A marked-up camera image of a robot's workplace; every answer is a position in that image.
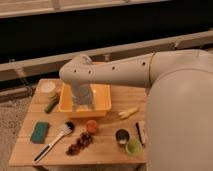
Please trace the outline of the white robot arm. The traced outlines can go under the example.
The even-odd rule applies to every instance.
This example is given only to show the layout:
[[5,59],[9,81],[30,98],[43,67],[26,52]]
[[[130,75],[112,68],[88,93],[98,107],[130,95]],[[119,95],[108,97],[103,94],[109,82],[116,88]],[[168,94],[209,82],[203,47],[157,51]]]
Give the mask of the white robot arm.
[[147,88],[148,171],[213,171],[213,53],[164,51],[102,64],[78,55],[59,75],[83,104],[91,83]]

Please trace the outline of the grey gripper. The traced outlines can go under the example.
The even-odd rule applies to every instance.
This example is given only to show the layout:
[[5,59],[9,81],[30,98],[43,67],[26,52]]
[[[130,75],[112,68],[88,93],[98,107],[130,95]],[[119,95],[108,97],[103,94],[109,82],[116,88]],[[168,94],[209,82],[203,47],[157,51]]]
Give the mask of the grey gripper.
[[74,112],[80,106],[87,106],[90,109],[94,109],[93,92],[89,84],[72,84],[72,109]]

